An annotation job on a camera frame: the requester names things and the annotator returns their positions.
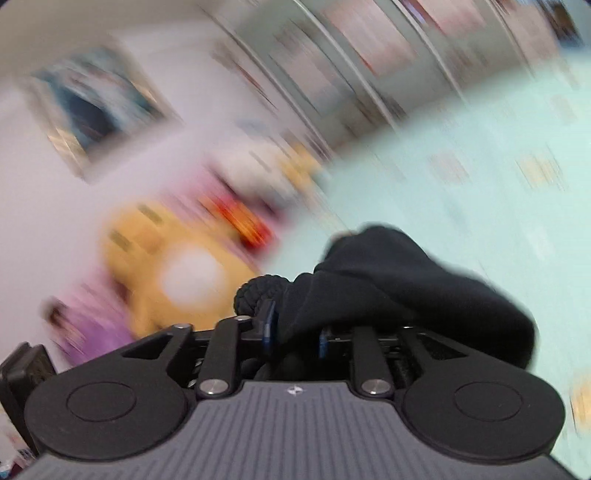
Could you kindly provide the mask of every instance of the black fabric cover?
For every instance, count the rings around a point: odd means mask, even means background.
[[[533,321],[483,282],[435,263],[405,233],[372,226],[336,240],[314,273],[284,284],[277,339],[293,343],[328,325],[420,325],[525,368]]]

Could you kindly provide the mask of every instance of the purple object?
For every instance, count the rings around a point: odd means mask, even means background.
[[[71,365],[80,365],[135,339],[121,288],[104,271],[54,299],[46,315],[53,339]]]

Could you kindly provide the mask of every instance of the black device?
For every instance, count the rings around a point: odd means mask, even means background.
[[[25,424],[25,403],[35,387],[56,374],[43,345],[23,342],[0,365],[0,403],[33,454],[38,450]]]
[[[41,457],[22,480],[574,478],[550,456],[564,405],[528,372],[355,326],[323,330],[307,378],[274,380],[273,318],[268,302],[175,325],[48,378],[26,402]]]

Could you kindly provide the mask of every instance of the framed picture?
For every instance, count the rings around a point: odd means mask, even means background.
[[[340,0],[325,15],[376,77],[393,73],[417,57],[374,0]]]
[[[299,25],[288,23],[269,53],[299,94],[320,116],[326,116],[355,92],[340,71]]]
[[[72,54],[27,79],[48,136],[74,172],[171,115],[145,76],[115,46]]]

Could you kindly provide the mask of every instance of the grooved surface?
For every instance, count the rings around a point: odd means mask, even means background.
[[[201,402],[155,449],[111,463],[45,455],[21,480],[567,480],[553,461],[480,466],[419,442],[385,402],[344,383],[247,382],[225,400]]]

